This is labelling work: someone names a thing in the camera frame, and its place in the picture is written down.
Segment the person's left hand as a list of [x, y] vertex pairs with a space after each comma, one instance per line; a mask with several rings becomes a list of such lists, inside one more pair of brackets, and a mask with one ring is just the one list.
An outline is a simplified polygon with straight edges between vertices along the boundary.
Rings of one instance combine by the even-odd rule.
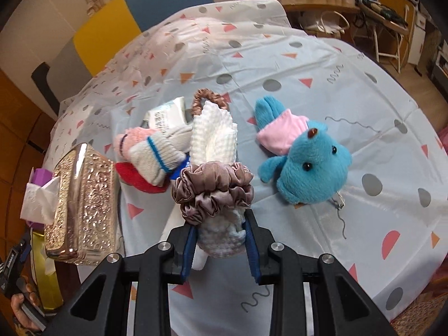
[[[40, 308], [41, 302], [36, 289], [33, 284], [26, 284], [27, 292], [30, 294], [30, 302], [33, 306]], [[23, 312], [21, 305], [24, 302], [24, 295], [22, 293], [14, 294], [11, 298], [11, 309], [15, 316], [16, 331], [27, 331], [27, 332], [40, 332], [40, 329], [27, 317]]]

